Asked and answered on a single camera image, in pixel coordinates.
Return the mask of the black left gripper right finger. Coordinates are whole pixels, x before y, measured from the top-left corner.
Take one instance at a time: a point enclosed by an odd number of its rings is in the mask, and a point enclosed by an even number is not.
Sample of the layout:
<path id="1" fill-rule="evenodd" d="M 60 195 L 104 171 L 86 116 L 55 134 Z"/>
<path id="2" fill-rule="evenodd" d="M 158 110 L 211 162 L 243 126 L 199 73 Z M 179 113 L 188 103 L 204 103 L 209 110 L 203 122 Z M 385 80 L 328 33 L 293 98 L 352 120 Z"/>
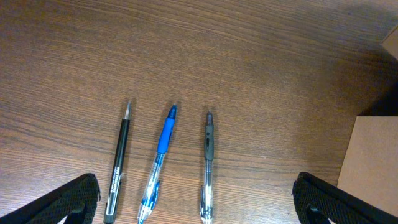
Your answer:
<path id="1" fill-rule="evenodd" d="M 397 217 L 308 172 L 299 173 L 292 195 L 300 223 L 397 224 Z"/>

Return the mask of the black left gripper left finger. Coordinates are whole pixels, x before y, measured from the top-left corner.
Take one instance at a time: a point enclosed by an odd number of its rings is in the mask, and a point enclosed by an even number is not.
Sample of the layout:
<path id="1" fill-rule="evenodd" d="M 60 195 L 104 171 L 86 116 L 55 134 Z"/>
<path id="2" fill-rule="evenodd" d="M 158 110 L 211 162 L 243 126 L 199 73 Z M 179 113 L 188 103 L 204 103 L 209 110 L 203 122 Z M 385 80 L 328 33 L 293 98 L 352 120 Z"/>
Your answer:
<path id="1" fill-rule="evenodd" d="M 2 224 L 92 224 L 100 187 L 94 174 L 83 174 L 1 217 Z"/>

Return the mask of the black pen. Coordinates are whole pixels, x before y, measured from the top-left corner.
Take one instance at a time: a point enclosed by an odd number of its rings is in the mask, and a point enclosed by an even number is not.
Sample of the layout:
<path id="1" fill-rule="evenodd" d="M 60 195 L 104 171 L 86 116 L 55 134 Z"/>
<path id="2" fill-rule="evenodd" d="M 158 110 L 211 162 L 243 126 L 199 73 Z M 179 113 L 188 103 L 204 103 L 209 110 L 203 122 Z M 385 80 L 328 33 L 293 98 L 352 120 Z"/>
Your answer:
<path id="1" fill-rule="evenodd" d="M 129 124 L 131 118 L 131 102 L 126 106 L 121 127 L 119 130 L 118 143 L 113 164 L 113 171 L 111 182 L 109 185 L 108 201 L 106 203 L 106 210 L 104 213 L 104 223 L 112 224 L 116 219 L 116 212 L 118 208 L 119 193 L 121 191 L 121 176 L 123 172 L 124 156 L 126 152 L 127 139 L 129 134 Z"/>

